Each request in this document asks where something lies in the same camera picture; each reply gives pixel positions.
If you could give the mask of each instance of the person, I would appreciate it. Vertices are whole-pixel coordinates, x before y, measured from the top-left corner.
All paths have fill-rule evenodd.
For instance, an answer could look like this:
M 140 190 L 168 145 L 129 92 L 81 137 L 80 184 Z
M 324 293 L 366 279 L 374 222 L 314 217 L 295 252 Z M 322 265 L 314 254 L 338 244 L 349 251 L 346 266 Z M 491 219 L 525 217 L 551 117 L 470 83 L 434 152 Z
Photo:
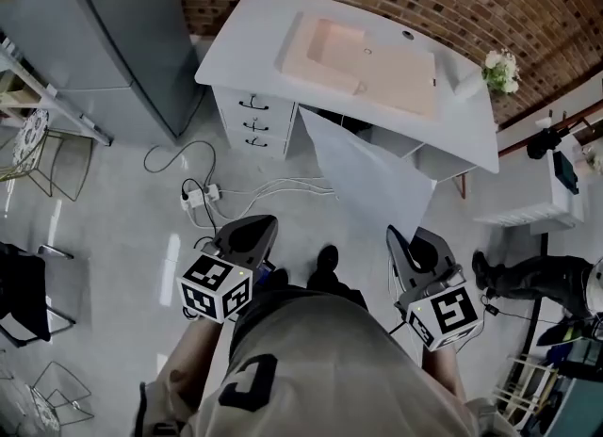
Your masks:
M 476 285 L 486 296 L 548 297 L 578 318 L 603 312 L 603 260 L 595 265 L 575 256 L 534 256 L 514 267 L 491 267 L 481 251 L 473 255 Z
M 464 404 L 453 346 L 424 351 L 419 368 L 337 279 L 337 261 L 328 246 L 306 289 L 277 270 L 253 290 L 226 377 L 203 402 L 221 325 L 192 322 L 140 386 L 132 435 L 515 435 L 488 402 Z

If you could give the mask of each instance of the gray refrigerator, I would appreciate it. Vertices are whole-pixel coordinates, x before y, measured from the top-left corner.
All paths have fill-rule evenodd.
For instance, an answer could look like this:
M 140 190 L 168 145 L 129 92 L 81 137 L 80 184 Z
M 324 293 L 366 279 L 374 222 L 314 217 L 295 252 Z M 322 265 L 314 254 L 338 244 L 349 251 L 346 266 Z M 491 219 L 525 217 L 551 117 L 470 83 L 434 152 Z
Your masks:
M 180 0 L 0 0 L 0 28 L 117 141 L 174 142 L 200 100 Z

